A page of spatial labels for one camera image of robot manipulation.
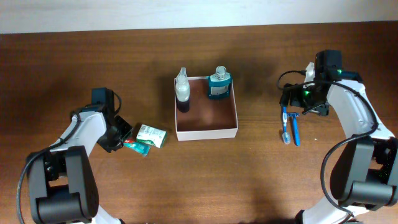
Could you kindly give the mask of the teal mouthwash bottle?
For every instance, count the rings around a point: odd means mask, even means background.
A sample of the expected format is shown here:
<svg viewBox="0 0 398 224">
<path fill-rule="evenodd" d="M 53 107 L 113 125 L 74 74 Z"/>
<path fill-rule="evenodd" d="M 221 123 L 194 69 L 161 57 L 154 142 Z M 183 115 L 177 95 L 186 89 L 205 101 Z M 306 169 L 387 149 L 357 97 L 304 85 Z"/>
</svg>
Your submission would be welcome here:
<svg viewBox="0 0 398 224">
<path fill-rule="evenodd" d="M 209 99 L 220 100 L 229 96 L 233 77 L 229 72 L 227 72 L 226 67 L 218 66 L 215 73 L 207 77 L 207 80 L 207 95 Z"/>
</svg>

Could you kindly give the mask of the red green toothpaste tube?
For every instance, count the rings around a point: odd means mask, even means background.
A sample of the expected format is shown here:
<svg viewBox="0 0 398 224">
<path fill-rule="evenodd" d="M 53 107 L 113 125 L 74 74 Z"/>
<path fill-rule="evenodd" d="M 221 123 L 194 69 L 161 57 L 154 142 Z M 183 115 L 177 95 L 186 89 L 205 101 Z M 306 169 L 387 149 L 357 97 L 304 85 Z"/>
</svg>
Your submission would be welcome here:
<svg viewBox="0 0 398 224">
<path fill-rule="evenodd" d="M 141 142 L 135 142 L 130 139 L 124 141 L 124 146 L 138 152 L 139 154 L 141 154 L 144 157 L 146 157 L 146 155 L 148 155 L 149 150 L 150 150 L 149 145 L 143 144 Z"/>
</svg>

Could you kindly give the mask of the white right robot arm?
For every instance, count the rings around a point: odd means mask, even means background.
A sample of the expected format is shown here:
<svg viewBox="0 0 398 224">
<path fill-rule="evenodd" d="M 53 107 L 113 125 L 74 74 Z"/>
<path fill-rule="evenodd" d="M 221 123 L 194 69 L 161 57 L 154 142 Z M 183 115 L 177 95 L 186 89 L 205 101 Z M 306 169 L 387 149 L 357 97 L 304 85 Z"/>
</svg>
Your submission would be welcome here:
<svg viewBox="0 0 398 224">
<path fill-rule="evenodd" d="M 282 140 L 300 144 L 297 114 L 327 116 L 336 112 L 346 138 L 324 156 L 320 169 L 323 198 L 301 210 L 295 223 L 356 223 L 356 216 L 397 203 L 397 138 L 376 114 L 363 79 L 345 70 L 339 50 L 318 52 L 305 70 L 303 83 L 280 86 Z"/>
</svg>

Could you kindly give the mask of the blue disposable razor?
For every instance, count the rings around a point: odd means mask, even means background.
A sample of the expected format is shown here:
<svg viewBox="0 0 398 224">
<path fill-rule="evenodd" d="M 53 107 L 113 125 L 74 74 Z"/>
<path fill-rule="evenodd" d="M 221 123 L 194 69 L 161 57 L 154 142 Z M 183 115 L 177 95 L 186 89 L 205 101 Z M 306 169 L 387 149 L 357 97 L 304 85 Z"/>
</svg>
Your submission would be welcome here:
<svg viewBox="0 0 398 224">
<path fill-rule="evenodd" d="M 300 116 L 298 113 L 287 113 L 289 118 L 292 118 L 294 142 L 296 146 L 300 146 L 300 135 L 297 118 Z"/>
</svg>

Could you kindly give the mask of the blue white toothbrush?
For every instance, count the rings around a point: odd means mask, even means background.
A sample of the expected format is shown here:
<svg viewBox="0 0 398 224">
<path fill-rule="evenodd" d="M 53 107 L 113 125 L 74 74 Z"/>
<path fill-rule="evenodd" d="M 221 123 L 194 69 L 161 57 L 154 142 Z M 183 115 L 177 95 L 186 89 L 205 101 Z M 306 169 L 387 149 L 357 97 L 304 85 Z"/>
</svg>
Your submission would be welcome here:
<svg viewBox="0 0 398 224">
<path fill-rule="evenodd" d="M 281 119 L 282 119 L 282 140 L 285 144 L 290 144 L 291 142 L 291 137 L 290 134 L 287 132 L 287 110 L 285 106 L 282 106 L 281 109 Z"/>
</svg>

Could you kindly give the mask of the pink cardboard box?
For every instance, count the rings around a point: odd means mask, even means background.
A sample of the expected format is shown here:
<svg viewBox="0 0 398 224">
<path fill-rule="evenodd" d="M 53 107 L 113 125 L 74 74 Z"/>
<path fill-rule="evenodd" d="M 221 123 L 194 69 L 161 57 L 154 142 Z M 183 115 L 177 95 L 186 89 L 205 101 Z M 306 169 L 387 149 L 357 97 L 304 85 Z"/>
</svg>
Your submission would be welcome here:
<svg viewBox="0 0 398 224">
<path fill-rule="evenodd" d="M 207 77 L 189 77 L 190 109 L 181 112 L 174 106 L 175 133 L 179 141 L 235 138 L 238 114 L 234 87 L 229 97 L 211 100 L 207 96 Z"/>
</svg>

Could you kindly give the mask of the green white soap packet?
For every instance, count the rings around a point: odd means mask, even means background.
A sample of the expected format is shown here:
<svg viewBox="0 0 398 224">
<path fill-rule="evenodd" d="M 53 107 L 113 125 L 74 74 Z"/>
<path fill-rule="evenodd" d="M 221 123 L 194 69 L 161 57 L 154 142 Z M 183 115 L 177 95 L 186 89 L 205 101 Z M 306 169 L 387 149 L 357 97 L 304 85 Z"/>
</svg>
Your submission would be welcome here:
<svg viewBox="0 0 398 224">
<path fill-rule="evenodd" d="M 136 141 L 161 148 L 166 137 L 166 131 L 142 124 L 137 133 Z"/>
</svg>

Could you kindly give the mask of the purple foaming soap pump bottle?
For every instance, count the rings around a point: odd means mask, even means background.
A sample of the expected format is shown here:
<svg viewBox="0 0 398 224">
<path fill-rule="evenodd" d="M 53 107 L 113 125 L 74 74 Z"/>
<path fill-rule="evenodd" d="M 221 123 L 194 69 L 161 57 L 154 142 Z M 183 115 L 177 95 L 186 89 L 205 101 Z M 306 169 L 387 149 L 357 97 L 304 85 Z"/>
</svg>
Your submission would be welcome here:
<svg viewBox="0 0 398 224">
<path fill-rule="evenodd" d="M 182 113 L 188 112 L 190 109 L 190 84 L 185 67 L 180 69 L 176 77 L 175 97 L 178 110 Z"/>
</svg>

